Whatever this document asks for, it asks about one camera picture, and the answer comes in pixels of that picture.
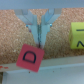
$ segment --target yellow cube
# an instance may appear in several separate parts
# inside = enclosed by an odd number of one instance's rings
[[[84,49],[84,22],[72,22],[69,33],[71,49]]]

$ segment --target cork board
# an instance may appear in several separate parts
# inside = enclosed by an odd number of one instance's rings
[[[38,17],[47,9],[31,9]],[[69,31],[71,22],[84,22],[84,8],[63,8],[61,16],[53,23],[47,34],[43,59],[84,55],[84,50],[71,50],[69,45]],[[22,45],[35,46],[33,35],[25,24],[15,16],[13,10],[0,10],[0,64],[15,63]]]

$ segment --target red block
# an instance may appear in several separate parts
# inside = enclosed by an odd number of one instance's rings
[[[38,72],[44,50],[24,44],[16,65],[34,72]]]

